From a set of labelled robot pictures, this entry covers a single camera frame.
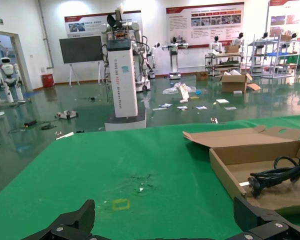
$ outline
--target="brown cardboard box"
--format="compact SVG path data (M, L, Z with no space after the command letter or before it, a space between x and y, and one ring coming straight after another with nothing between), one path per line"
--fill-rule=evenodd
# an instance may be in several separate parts
M224 131L183 132L183 135L210 148L211 167L232 198L241 195L256 207L275 210L282 215L300 213L300 179L264 188L257 198L252 196L249 187L239 184L246 182L250 173L273 169L274 160L279 156L300 158L300 129L279 126L266 129L260 125ZM279 167L290 166L293 164L287 160L279 162Z
M199 71L195 73L197 81L207 81L209 79L209 73L207 71Z
M225 46L224 53L226 54L235 54L239 52L239 46Z
M292 39L291 36L282 35L281 36L281 42L290 42Z
M247 90L247 83L252 81L250 74L246 75L223 75L221 78L222 92L233 93L234 91L242 91L245 93Z

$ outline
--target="red trash bin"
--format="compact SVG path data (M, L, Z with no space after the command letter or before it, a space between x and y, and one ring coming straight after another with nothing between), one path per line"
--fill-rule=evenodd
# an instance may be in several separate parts
M53 87L55 85L54 76L52 74L42 75L42 84L45 89Z

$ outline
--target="robot display screen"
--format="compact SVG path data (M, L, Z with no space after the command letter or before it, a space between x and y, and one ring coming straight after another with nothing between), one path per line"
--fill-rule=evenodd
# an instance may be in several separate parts
M100 36L66 38L59 41L65 64L103 60Z

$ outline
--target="screw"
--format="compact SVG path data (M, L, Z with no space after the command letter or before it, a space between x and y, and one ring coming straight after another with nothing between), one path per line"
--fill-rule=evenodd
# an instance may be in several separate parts
M251 236L251 235L244 235L244 237L245 237L246 239L248 239L248 240L252 240L252 239L254 239L254 237L253 237L253 236Z

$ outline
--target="doorway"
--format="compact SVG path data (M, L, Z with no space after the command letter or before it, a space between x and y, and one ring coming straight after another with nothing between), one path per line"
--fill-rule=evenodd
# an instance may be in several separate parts
M22 77L24 92L32 90L30 78L26 67L25 58L22 52L19 36L13 33L0 32L0 59L8 57L11 59L11 64L18 64L19 71Z

